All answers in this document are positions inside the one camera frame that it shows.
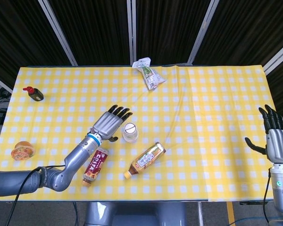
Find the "snack bag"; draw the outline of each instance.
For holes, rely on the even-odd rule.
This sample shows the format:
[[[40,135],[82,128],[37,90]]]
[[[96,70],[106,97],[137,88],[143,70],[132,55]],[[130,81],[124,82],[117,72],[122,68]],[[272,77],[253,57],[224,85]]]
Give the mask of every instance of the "snack bag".
[[[150,62],[151,59],[149,57],[146,57],[139,59],[132,65],[132,68],[137,68],[137,70],[142,73],[143,79],[145,80],[149,90],[155,89],[158,84],[166,81],[155,70],[150,68]]]

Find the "blue ring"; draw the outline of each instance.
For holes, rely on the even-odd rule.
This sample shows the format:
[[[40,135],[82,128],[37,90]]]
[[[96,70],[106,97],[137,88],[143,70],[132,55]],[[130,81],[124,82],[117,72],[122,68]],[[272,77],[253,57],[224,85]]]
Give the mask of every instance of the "blue ring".
[[[98,144],[98,146],[100,146],[99,140],[98,140],[94,135],[92,135],[92,134],[87,134],[87,136],[93,138],[93,139],[95,140],[95,142]]]

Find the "plastic cup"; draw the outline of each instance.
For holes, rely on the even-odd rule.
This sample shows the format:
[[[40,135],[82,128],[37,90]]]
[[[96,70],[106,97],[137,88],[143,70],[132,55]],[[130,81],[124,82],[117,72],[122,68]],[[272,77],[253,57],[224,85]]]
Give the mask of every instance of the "plastic cup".
[[[123,137],[125,141],[133,143],[137,140],[138,130],[135,124],[127,123],[123,128]]]

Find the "metal frame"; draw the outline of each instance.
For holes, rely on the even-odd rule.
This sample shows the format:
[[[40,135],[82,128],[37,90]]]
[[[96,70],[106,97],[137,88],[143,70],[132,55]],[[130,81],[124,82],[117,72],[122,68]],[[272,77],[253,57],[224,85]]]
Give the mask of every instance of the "metal frame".
[[[196,57],[196,54],[197,54],[197,52],[200,48],[200,45],[201,45],[202,40],[204,38],[204,35],[207,32],[208,26],[211,23],[212,17],[214,15],[214,12],[217,8],[218,3],[219,3],[219,0],[211,0],[210,4],[208,6],[207,12],[206,12],[206,14],[203,18],[201,27],[199,29],[198,35],[196,37],[192,51],[190,53],[190,57],[189,57],[188,62],[187,62],[188,65],[192,65],[192,63],[193,63],[193,61]]]
[[[3,83],[1,80],[0,80],[0,85],[1,85],[4,89],[6,89],[8,92],[10,92],[10,93],[13,92],[13,90],[12,90],[10,87],[8,87],[5,83]]]
[[[130,51],[130,65],[133,64],[133,44],[132,44],[132,13],[131,0],[127,0],[127,16],[128,16],[128,35],[129,35],[129,51]]]
[[[263,70],[266,75],[271,73],[280,63],[283,62],[283,48],[277,52],[273,58],[271,58],[266,65],[264,65]]]
[[[204,226],[204,224],[203,224],[203,216],[202,216],[202,203],[201,202],[197,202],[197,207],[198,207],[199,226]]]
[[[136,61],[136,1],[127,0],[130,65]]]
[[[70,63],[72,66],[78,66],[75,57],[69,47],[69,44],[65,38],[65,35],[60,27],[60,24],[57,21],[57,18],[52,11],[52,8],[47,0],[38,0],[41,8],[43,9],[45,16],[47,17],[54,33],[56,34],[60,44],[62,45],[63,50],[65,51]]]
[[[136,61],[136,0],[132,0],[133,61]]]

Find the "red cap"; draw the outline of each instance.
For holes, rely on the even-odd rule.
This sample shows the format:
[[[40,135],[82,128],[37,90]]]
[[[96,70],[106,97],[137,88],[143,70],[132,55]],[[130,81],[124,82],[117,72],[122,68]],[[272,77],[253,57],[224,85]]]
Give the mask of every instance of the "red cap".
[[[26,90],[28,94],[33,94],[34,93],[34,88],[31,86],[28,86],[26,88],[23,88],[23,90]]]

